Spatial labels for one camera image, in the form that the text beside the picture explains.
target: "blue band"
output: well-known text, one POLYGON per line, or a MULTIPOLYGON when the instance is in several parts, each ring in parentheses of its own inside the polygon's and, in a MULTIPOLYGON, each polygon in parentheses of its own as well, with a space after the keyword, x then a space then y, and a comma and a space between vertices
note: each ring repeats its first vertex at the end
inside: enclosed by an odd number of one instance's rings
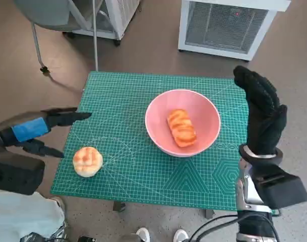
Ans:
POLYGON ((42 117, 27 121, 23 124, 11 127, 19 142, 31 140, 49 132, 48 127, 42 117))

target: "bread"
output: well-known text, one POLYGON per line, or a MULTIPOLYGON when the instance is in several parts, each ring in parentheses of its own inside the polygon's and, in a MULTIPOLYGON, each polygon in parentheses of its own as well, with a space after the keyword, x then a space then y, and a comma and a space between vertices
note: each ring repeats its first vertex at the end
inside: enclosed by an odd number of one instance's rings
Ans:
POLYGON ((83 147, 73 158, 75 172, 82 177, 94 176, 102 164, 102 155, 93 147, 83 147))
POLYGON ((179 147, 187 147, 196 142, 196 131, 186 110, 175 109, 167 119, 172 136, 179 147))

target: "black cable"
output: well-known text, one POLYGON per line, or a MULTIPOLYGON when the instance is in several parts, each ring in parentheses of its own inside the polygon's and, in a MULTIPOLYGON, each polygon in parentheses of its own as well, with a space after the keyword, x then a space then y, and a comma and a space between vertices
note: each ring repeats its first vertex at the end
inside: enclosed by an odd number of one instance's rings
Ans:
POLYGON ((204 223, 202 226, 199 227, 199 229, 197 229, 193 235, 190 237, 189 241, 188 242, 191 242, 194 238, 194 236, 198 233, 199 230, 201 230, 203 227, 205 227, 206 225, 210 224, 211 222, 214 222, 220 218, 230 218, 230 217, 237 217, 237 214, 236 215, 224 215, 224 216, 219 216, 217 218, 213 218, 212 220, 209 220, 207 223, 204 223))
POLYGON ((45 240, 44 242, 50 242, 50 241, 56 241, 56 240, 64 240, 64 241, 69 242, 69 240, 66 238, 50 238, 50 239, 45 240))
POLYGON ((241 218, 237 218, 237 219, 234 219, 232 221, 229 221, 229 222, 226 222, 226 223, 223 223, 223 224, 220 224, 220 225, 217 225, 217 226, 214 226, 208 230, 206 230, 205 232, 202 232, 198 237, 197 237, 197 242, 199 242, 203 237, 205 237, 206 235, 216 231, 216 230, 219 230, 221 228, 225 228, 227 226, 230 226, 234 223, 238 223, 238 222, 241 222, 242 220, 248 218, 248 217, 252 217, 252 216, 258 216, 258 217, 262 217, 264 218, 271 226, 272 230, 273 230, 273 233, 274 233, 274 236, 276 238, 276 241, 277 242, 280 242, 280 238, 279 238, 279 235, 278 235, 278 232, 276 231, 273 223, 265 216, 261 215, 261 214, 258 214, 258 213, 249 213, 249 214, 245 214, 243 215, 241 218))

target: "pink bowl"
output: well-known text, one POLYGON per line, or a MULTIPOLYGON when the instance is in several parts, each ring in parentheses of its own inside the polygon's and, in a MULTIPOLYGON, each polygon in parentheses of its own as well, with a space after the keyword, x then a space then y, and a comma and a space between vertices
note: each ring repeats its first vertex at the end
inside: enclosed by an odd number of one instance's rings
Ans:
POLYGON ((211 146, 220 131, 220 116, 214 104, 202 94, 176 89, 157 96, 148 106, 145 126, 152 141, 165 153, 176 157, 197 155, 211 146), (168 126, 169 113, 177 108, 186 110, 196 130, 194 145, 180 148, 168 126))

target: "round bun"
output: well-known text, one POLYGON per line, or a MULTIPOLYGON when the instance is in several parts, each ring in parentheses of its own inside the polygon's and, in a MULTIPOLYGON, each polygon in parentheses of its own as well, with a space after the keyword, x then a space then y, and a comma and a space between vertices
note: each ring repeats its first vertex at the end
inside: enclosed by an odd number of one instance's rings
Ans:
POLYGON ((82 177, 94 176, 102 164, 102 155, 93 147, 83 147, 73 158, 75 172, 82 177))

